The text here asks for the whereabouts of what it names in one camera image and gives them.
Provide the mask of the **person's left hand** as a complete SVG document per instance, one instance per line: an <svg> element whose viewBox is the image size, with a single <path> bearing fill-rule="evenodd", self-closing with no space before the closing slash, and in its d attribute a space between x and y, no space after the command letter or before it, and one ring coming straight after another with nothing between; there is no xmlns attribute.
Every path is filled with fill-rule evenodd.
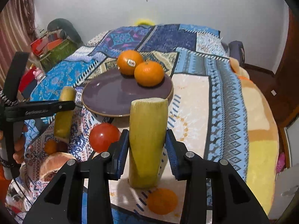
<svg viewBox="0 0 299 224"><path fill-rule="evenodd" d="M13 154L13 159L17 164L21 164L24 161L24 152L25 152L25 141L26 138L24 136L24 133L27 132L27 126L24 124L22 128L22 134L16 140L14 143L14 154Z"/></svg>

